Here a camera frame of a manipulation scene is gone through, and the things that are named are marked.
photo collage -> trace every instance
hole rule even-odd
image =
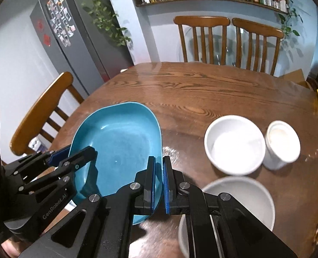
[[[70,25],[72,17],[69,14],[63,2],[65,0],[49,0],[47,2],[48,11],[50,13],[50,25],[53,28],[54,34],[62,44],[67,47],[71,45],[70,38],[73,37],[75,26]]]

refrigerator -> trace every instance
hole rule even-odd
[[[58,74],[70,72],[73,86],[87,98],[133,60],[127,46],[117,46],[93,24],[82,3],[91,1],[38,0],[30,18]]]

large white bowl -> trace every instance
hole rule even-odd
[[[204,135],[204,149],[210,162],[229,175],[247,175],[263,162],[265,141],[249,119],[226,115],[213,121]]]
[[[231,194],[266,227],[273,230],[275,222],[274,201],[269,191],[258,181],[250,177],[223,177],[208,184],[202,190],[213,195],[222,192]],[[184,256],[189,258],[185,215],[182,215],[179,222],[178,242]]]

ivy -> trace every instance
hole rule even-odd
[[[117,46],[125,46],[131,39],[124,36],[122,31],[127,28],[120,28],[114,13],[110,0],[91,0],[93,7],[89,8],[82,3],[83,10],[85,10],[93,19],[92,23],[101,31],[104,31]]]
[[[287,1],[288,11],[286,17],[284,17],[282,14],[278,14],[278,17],[281,21],[281,30],[283,31],[285,38],[289,37],[289,34],[291,33],[293,33],[295,36],[300,36],[297,30],[292,30],[292,17],[296,18],[297,20],[299,17],[301,23],[304,23],[301,16],[296,13],[296,8],[293,7],[293,3],[293,0]]]

wooden table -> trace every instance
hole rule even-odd
[[[309,257],[318,222],[315,93],[267,74],[228,66],[139,64],[88,97],[62,127],[51,149],[69,145],[92,112],[127,101],[143,103],[154,112],[161,127],[163,155],[170,155],[173,168],[201,188],[225,176],[211,165],[204,151],[204,133],[213,120],[227,114],[241,115],[253,121],[263,134],[274,120],[289,123],[300,138],[299,159],[276,172],[260,167],[250,176],[273,197],[273,232],[300,258]],[[179,220],[180,216],[167,216],[160,208],[133,227],[129,257],[183,257],[177,241]]]

